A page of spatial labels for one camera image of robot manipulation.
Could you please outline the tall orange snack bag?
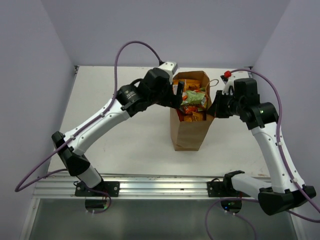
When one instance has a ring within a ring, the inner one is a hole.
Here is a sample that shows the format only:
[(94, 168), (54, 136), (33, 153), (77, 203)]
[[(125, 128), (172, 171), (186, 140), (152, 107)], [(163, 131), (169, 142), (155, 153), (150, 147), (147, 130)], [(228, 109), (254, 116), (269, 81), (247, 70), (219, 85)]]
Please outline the tall orange snack bag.
[[(208, 94), (204, 87), (201, 87), (201, 81), (195, 79), (175, 79), (173, 81), (174, 85), (178, 84), (178, 81), (184, 82), (184, 89), (182, 97), (186, 94), (186, 91), (195, 91), (195, 92), (204, 92), (207, 97), (208, 102)], [(191, 112), (189, 114), (185, 114), (180, 110), (180, 107), (176, 110), (179, 121), (180, 122), (200, 122), (206, 120), (206, 110), (200, 112)]]

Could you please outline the green snack packet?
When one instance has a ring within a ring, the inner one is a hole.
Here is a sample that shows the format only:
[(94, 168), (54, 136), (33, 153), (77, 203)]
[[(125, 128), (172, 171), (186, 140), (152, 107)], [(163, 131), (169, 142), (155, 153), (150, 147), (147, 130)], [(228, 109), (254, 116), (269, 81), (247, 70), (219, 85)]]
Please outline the green snack packet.
[(187, 105), (203, 105), (206, 102), (206, 94), (203, 91), (186, 91), (185, 102)]

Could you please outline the small orange snack packet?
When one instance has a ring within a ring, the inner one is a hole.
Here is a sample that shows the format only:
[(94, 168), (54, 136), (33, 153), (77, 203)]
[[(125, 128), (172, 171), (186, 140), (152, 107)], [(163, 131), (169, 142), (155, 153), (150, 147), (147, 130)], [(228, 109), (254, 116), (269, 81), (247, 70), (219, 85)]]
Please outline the small orange snack packet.
[(192, 105), (188, 105), (185, 100), (186, 100), (186, 94), (182, 97), (182, 103), (180, 105), (180, 110), (185, 113), (185, 114), (189, 114), (191, 112), (202, 112), (204, 110), (207, 109), (207, 97), (206, 97), (206, 101), (204, 104), (192, 104)]

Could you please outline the brown paper bag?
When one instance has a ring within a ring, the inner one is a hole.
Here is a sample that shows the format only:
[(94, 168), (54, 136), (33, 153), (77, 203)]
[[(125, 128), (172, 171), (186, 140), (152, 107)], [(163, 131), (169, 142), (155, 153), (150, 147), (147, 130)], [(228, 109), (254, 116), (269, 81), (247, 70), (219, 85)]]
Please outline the brown paper bag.
[(208, 95), (207, 108), (205, 111), (206, 119), (203, 121), (180, 121), (177, 109), (171, 109), (170, 119), (170, 137), (175, 151), (198, 151), (208, 133), (208, 130), (214, 121), (214, 117), (207, 115), (207, 109), (212, 105), (210, 97), (211, 80), (204, 71), (185, 71), (179, 72), (173, 77), (174, 80), (190, 79), (201, 81), (201, 87), (205, 88)]

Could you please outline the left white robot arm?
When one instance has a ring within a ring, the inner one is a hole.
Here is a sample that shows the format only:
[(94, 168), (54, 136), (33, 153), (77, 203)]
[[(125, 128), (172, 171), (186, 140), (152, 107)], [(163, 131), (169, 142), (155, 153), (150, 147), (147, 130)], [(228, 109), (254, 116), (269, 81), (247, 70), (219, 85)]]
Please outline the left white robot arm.
[(184, 84), (173, 88), (177, 64), (165, 62), (147, 71), (115, 92), (106, 105), (74, 129), (55, 132), (51, 138), (68, 173), (77, 177), (92, 196), (104, 190), (104, 180), (85, 156), (85, 152), (105, 133), (152, 105), (178, 109), (182, 103)]

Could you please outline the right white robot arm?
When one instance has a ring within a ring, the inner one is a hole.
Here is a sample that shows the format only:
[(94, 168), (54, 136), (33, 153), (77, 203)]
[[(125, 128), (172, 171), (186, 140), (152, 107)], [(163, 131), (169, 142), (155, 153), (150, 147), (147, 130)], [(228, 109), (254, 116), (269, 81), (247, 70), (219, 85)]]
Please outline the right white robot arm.
[(271, 181), (264, 182), (236, 170), (226, 173), (222, 183), (211, 182), (208, 186), (221, 189), (230, 197), (244, 193), (256, 199), (269, 216), (299, 207), (314, 198), (315, 188), (306, 185), (301, 178), (282, 132), (277, 129), (279, 115), (275, 106), (260, 102), (256, 80), (232, 76), (223, 76), (222, 80), (225, 86), (216, 92), (207, 113), (219, 119), (238, 116), (247, 125), (260, 147)]

